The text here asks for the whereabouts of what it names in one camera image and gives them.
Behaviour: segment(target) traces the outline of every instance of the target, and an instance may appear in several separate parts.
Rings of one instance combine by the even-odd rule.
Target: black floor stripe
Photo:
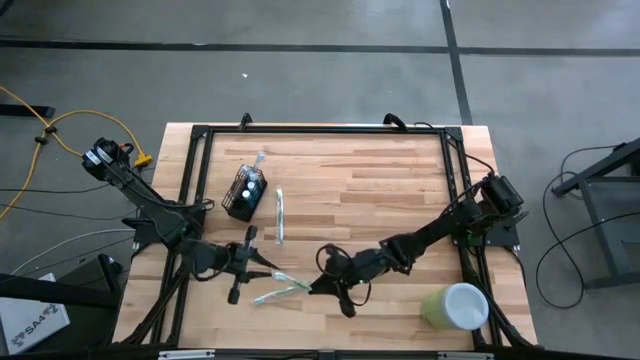
[[[127,50],[127,51],[253,51],[253,52],[337,52],[337,53],[396,53],[447,54],[448,46],[419,45],[286,45],[286,44],[192,44],[110,42],[79,40],[24,40],[2,38],[0,48],[68,49],[68,50]],[[640,48],[515,48],[456,46],[458,55],[496,56],[582,56],[582,57],[640,57]]]
[[[446,46],[189,44],[16,39],[0,39],[0,47],[73,50],[336,52],[393,54],[446,54],[448,52]]]
[[[497,56],[587,56],[587,57],[636,57],[640,49],[564,49],[564,48],[499,48],[468,47],[458,48],[462,55]]]
[[[451,19],[449,2],[447,0],[440,0],[440,8],[442,9],[442,21],[444,22],[444,30],[447,36],[449,58],[451,59],[451,72],[453,73],[453,85],[456,89],[460,118],[462,120],[462,125],[473,125],[471,109],[469,108],[469,99],[467,98],[467,89],[464,85],[464,78],[462,76],[462,65],[460,64],[460,54],[458,52],[458,44],[456,42],[456,33],[453,29],[453,20]]]

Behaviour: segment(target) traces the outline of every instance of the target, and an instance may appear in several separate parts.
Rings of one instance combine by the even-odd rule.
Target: black bracket
[[[388,113],[387,115],[384,116],[384,120],[382,120],[382,125],[391,125],[391,124],[394,124],[395,126],[397,126],[398,130],[408,131],[407,125],[405,125],[404,122],[399,117],[397,117],[392,113]]]
[[[243,132],[244,129],[246,129],[247,124],[250,124],[252,122],[253,122],[253,119],[251,118],[251,115],[249,113],[244,113],[244,115],[242,115],[242,120],[240,120],[239,130]]]
[[[500,246],[500,247],[510,247],[516,248],[520,246],[520,238],[518,237],[518,229],[516,229],[516,224],[520,222],[520,220],[524,219],[525,216],[529,215],[528,211],[521,212],[518,216],[506,219],[497,223],[486,235],[486,239],[483,240],[482,237],[471,237],[467,238],[467,241],[458,244],[459,246]]]
[[[194,125],[191,128],[191,140],[200,139],[207,130],[209,130],[209,127],[206,125]]]
[[[449,135],[455,141],[458,141],[458,142],[462,142],[463,141],[463,139],[462,139],[462,129],[460,127],[445,127],[444,131],[447,133],[447,135]]]

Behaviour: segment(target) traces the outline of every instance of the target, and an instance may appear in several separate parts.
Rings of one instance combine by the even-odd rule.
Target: concrete floor
[[[450,0],[461,46],[638,48],[640,3],[624,0]],[[446,46],[437,0],[220,0],[129,2],[22,0],[0,18],[0,35],[253,44]],[[640,59],[614,57],[462,56],[473,123],[488,125],[500,172],[509,176],[531,212],[519,230],[529,301],[540,344],[550,349],[637,357],[640,286],[589,292],[578,307],[545,305],[534,284],[535,265],[554,240],[544,223],[542,191],[568,152],[618,144],[640,134]],[[96,109],[124,120],[157,154],[169,121],[378,123],[387,112],[406,121],[460,124],[449,56],[439,54],[127,52],[0,49],[0,84],[59,113]],[[75,149],[100,136],[126,140],[115,125],[94,117],[70,120],[61,134]],[[2,187],[19,187],[40,123],[2,118]],[[581,169],[606,154],[582,153]],[[82,189],[98,185],[57,145],[47,146],[31,188]],[[0,193],[7,203],[9,193]],[[575,200],[550,199],[560,236],[589,224]],[[26,194],[19,205],[111,217],[132,205],[105,188],[89,194]],[[121,228],[118,221],[86,221],[13,210],[0,224],[0,271],[76,234]],[[97,236],[34,266],[63,260],[126,237]],[[570,246],[591,279],[606,271],[592,234]],[[107,251],[128,266],[123,243]],[[76,261],[53,268],[64,274]],[[541,274],[544,291],[567,303],[578,279],[561,253]]]

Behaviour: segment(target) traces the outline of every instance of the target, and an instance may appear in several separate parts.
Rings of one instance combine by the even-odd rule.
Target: white cable
[[[67,239],[67,240],[65,240],[65,241],[61,242],[60,244],[58,244],[58,245],[56,245],[56,246],[54,246],[54,247],[52,247],[52,248],[50,248],[50,249],[48,249],[48,250],[45,250],[45,251],[41,252],[40,254],[38,254],[38,255],[36,255],[36,256],[34,256],[34,257],[32,257],[31,259],[29,259],[29,260],[25,261],[22,265],[18,266],[18,268],[17,268],[17,269],[13,270],[13,272],[11,273],[11,275],[15,275],[15,274],[16,274],[18,271],[20,271],[20,269],[22,269],[23,267],[25,267],[25,266],[29,265],[29,264],[30,264],[31,262],[33,262],[34,260],[41,258],[42,256],[44,256],[44,255],[46,255],[46,254],[48,254],[48,253],[52,252],[53,250],[55,250],[55,249],[59,248],[59,247],[60,247],[60,246],[62,246],[62,245],[68,244],[68,243],[73,242],[73,241],[76,241],[76,240],[80,240],[80,239],[86,238],[86,237],[88,237],[88,236],[99,235],[99,234],[108,234],[108,233],[113,233],[113,232],[128,232],[128,231],[135,231],[135,230],[134,230],[134,229],[108,229],[108,230],[98,230],[98,231],[92,231],[92,232],[89,232],[89,233],[86,233],[86,234],[82,234],[82,235],[78,235],[78,236],[72,237],[71,239]]]

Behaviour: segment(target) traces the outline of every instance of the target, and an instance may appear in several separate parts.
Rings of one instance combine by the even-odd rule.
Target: wooden tabletop
[[[178,198],[192,125],[167,124],[153,179],[153,187],[167,199]],[[462,129],[467,152],[495,167],[488,129]],[[221,201],[238,168],[244,163],[253,164],[258,151],[267,153],[261,167],[269,185],[251,221],[259,229],[256,245],[264,257],[301,280],[311,282],[320,275],[314,261],[320,246],[332,242],[350,254],[378,248],[378,241],[415,231],[434,220],[448,204],[442,151],[434,136],[216,134],[204,196],[215,200],[216,208],[207,213],[205,240],[242,242],[248,224],[230,218]],[[190,199],[194,196],[200,152]],[[473,182],[487,173],[485,167],[471,160],[469,168]],[[284,192],[284,246],[274,241],[276,185],[281,185]],[[165,256],[165,248],[155,245],[135,258],[114,341],[129,335],[158,297]],[[488,248],[487,261],[496,301],[524,337],[535,342],[517,262],[501,248]],[[469,332],[438,331],[419,316],[419,304],[425,295],[460,281],[459,258],[449,238],[430,246],[411,276],[390,272],[373,281],[371,299],[356,308],[358,315],[352,319],[340,313],[335,297],[325,295],[297,294],[273,304],[252,305],[254,298],[283,288],[271,279],[242,286],[238,305],[226,301],[232,276],[224,274],[203,283],[192,279],[180,346],[471,349]],[[351,292],[355,302],[361,302],[365,294],[365,285]],[[173,303],[168,314],[173,314],[172,308]],[[165,329],[170,328],[170,320],[168,315]]]

